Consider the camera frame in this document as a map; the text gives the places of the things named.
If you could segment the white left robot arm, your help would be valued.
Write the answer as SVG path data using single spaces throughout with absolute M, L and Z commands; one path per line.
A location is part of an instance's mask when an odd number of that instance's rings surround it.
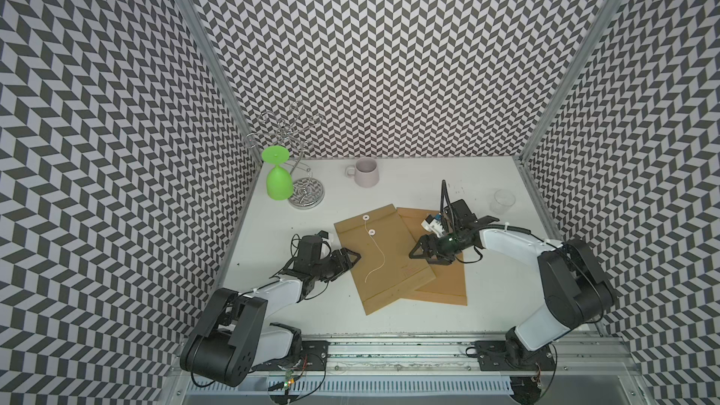
M 260 287 L 245 292 L 219 288 L 211 295 L 180 354 L 180 368 L 200 388 L 239 386 L 256 369 L 285 371 L 287 388 L 318 356 L 306 350 L 302 332 L 268 318 L 311 300 L 318 282 L 327 286 L 350 272 L 362 255 L 346 247 L 332 249 L 329 234 L 299 236 L 291 242 L 288 262 Z

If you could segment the brown kraft file bag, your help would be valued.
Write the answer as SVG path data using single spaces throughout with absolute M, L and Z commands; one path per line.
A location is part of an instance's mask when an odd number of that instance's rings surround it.
M 432 234 L 422 226 L 422 223 L 429 215 L 436 215 L 437 211 L 402 207 L 397 211 L 415 240 L 425 234 Z M 430 267 L 435 275 L 435 280 L 408 292 L 404 297 L 416 301 L 467 306 L 464 265 L 453 262 L 447 266 L 431 264 Z

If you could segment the right aluminium corner post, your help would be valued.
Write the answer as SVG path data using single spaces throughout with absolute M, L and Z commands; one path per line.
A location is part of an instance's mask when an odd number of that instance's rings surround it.
M 532 203 L 540 217 L 545 232 L 549 237 L 554 239 L 562 239 L 563 234 L 553 219 L 551 210 L 549 210 L 549 207 L 546 205 L 536 182 L 534 182 L 533 174 L 529 168 L 529 161 L 548 133 L 551 124 L 557 117 L 558 112 L 560 112 L 564 101 L 571 93 L 586 63 L 592 57 L 599 41 L 601 41 L 607 29 L 611 26 L 613 17 L 623 1 L 624 0 L 604 0 L 600 4 L 594 21 L 586 36 L 581 41 L 576 54 L 570 61 L 566 72 L 562 75 L 559 85 L 549 100 L 545 111 L 540 115 L 538 123 L 532 131 L 528 142 L 523 146 L 519 155 L 513 157 L 517 170 L 519 171 L 525 188 L 530 194 Z

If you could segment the pale pink ribbed mug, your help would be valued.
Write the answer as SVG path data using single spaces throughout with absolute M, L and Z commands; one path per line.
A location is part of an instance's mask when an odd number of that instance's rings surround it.
M 380 181 L 378 162 L 370 157 L 362 157 L 345 169 L 345 176 L 352 178 L 359 187 L 373 188 Z

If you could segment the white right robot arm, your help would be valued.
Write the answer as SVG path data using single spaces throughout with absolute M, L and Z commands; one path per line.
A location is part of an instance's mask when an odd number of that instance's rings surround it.
M 463 200 L 442 204 L 441 212 L 421 221 L 426 233 L 409 252 L 419 259 L 450 266 L 472 248 L 506 255 L 534 268 L 544 302 L 537 311 L 505 334 L 498 353 L 519 368 L 572 330 L 603 319 L 616 304 L 617 292 L 590 246 L 579 238 L 543 239 L 529 229 L 502 223 L 498 217 L 476 217 Z

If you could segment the left aluminium corner post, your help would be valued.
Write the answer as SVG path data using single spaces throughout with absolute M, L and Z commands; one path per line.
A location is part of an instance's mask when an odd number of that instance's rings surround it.
M 221 60 L 219 60 L 219 57 L 215 52 L 212 40 L 203 26 L 195 5 L 192 0 L 174 0 L 174 2 L 182 14 L 187 28 L 189 28 L 189 33 L 192 35 L 197 46 L 197 50 L 202 56 L 206 67 L 215 81 L 217 89 L 222 95 L 226 107 L 234 118 L 238 132 L 241 137 L 245 139 L 249 133 L 251 133 L 251 130 L 249 129 L 249 125 L 245 120 L 236 94 L 228 81 L 225 70 L 221 65 Z

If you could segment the green plastic wine glass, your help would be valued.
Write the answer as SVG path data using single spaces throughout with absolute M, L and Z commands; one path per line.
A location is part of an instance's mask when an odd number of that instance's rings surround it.
M 265 184 L 268 196 L 275 201 L 287 200 L 294 193 L 294 180 L 283 167 L 289 159 L 289 150 L 281 145 L 268 146 L 262 152 L 262 161 L 273 166 Z

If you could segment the aluminium corner post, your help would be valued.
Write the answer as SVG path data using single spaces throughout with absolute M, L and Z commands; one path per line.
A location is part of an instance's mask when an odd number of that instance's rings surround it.
M 212 40 L 203 26 L 195 5 L 192 0 L 174 0 L 174 2 L 182 14 L 187 28 L 189 28 L 189 33 L 192 35 L 197 46 L 197 50 L 202 56 L 206 67 L 215 81 L 217 89 L 222 95 L 226 107 L 234 118 L 238 132 L 241 137 L 245 139 L 249 133 L 251 133 L 251 130 L 249 129 L 249 125 L 245 120 L 236 94 L 228 81 L 225 70 L 221 65 L 221 60 L 219 60 L 219 57 L 215 52 Z
M 570 61 L 566 72 L 562 75 L 559 85 L 549 100 L 545 111 L 540 115 L 538 123 L 532 131 L 528 142 L 523 146 L 519 155 L 513 157 L 517 170 L 519 171 L 525 188 L 530 194 L 532 203 L 540 217 L 545 232 L 549 237 L 554 239 L 562 239 L 563 234 L 553 219 L 551 210 L 549 210 L 549 207 L 546 205 L 536 182 L 534 182 L 533 174 L 529 168 L 529 161 L 548 133 L 551 124 L 557 117 L 558 112 L 560 112 L 564 101 L 571 93 L 586 63 L 592 57 L 599 41 L 601 41 L 607 29 L 611 26 L 613 17 L 623 1 L 624 0 L 604 0 L 600 4 L 594 21 L 586 36 L 581 41 L 576 54 Z

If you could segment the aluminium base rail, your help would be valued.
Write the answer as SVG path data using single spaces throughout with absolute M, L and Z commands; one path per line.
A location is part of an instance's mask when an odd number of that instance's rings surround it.
M 174 367 L 160 404 L 652 404 L 624 343 L 580 332 L 523 363 L 498 334 L 312 336 L 295 369 L 264 365 L 238 386 Z

